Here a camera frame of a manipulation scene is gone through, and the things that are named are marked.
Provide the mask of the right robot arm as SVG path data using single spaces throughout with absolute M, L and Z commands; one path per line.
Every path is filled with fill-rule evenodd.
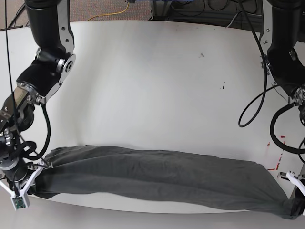
M 27 0 L 24 5 L 38 49 L 0 111 L 0 168 L 16 196 L 28 174 L 26 160 L 42 159 L 51 138 L 47 133 L 42 150 L 37 152 L 36 143 L 24 140 L 21 133 L 33 124 L 36 106 L 46 110 L 76 60 L 69 1 Z

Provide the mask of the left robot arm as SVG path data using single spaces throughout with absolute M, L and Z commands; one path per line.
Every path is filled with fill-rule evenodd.
M 270 73 L 276 83 L 291 98 L 272 117 L 270 123 L 270 137 L 280 149 L 301 156 L 305 153 L 305 142 L 298 148 L 282 143 L 275 135 L 275 124 L 280 115 L 298 107 L 299 118 L 305 121 L 305 67 L 302 65 L 295 51 L 302 17 L 302 0 L 264 0 L 261 4 L 262 30 L 259 36 L 255 34 L 254 27 L 248 17 L 243 2 L 238 1 L 240 10 L 248 23 L 250 31 L 258 46 L 262 58 L 264 80 Z

